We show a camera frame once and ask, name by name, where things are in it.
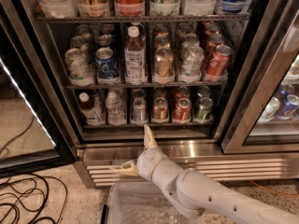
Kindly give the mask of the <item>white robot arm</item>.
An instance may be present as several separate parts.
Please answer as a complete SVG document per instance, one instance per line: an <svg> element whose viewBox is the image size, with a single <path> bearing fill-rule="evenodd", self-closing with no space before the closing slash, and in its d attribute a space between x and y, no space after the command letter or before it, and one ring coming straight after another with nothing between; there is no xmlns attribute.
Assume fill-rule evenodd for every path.
<svg viewBox="0 0 299 224"><path fill-rule="evenodd" d="M299 216L226 188L194 170L180 167L158 147L151 128L144 126L143 152L114 171L141 176L156 185L164 197L185 217L199 217L211 210L237 224L299 224Z"/></svg>

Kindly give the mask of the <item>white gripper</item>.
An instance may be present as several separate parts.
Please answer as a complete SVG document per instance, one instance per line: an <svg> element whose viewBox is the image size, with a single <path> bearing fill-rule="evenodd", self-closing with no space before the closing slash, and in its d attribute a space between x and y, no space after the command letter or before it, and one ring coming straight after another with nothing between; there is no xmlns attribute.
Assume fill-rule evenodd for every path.
<svg viewBox="0 0 299 224"><path fill-rule="evenodd" d="M137 168L134 161L127 161L113 171L119 175L140 175L160 190L166 190L183 169L157 148L158 144L148 124L144 125L144 146L146 150L138 157Z"/></svg>

